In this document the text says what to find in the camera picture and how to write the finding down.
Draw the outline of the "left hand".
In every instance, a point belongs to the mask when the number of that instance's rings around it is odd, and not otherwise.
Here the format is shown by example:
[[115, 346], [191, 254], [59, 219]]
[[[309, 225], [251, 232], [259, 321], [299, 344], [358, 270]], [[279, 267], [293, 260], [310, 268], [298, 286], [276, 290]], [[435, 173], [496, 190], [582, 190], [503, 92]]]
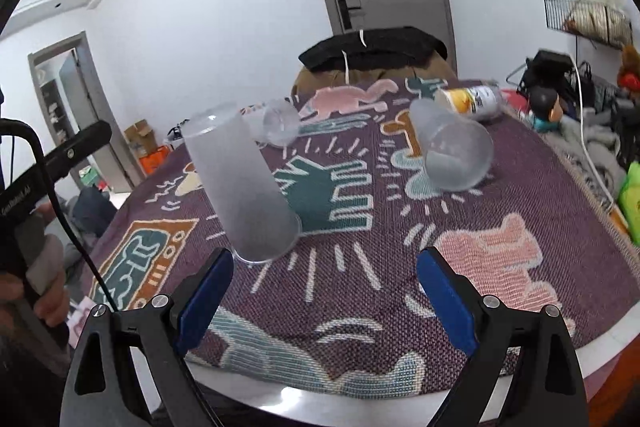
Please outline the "left hand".
[[56, 219], [52, 202], [43, 202], [18, 227], [1, 239], [1, 335], [11, 337], [17, 326], [17, 303], [25, 291], [35, 291], [32, 314], [48, 327], [66, 321], [70, 296], [65, 288], [64, 246], [47, 232]]

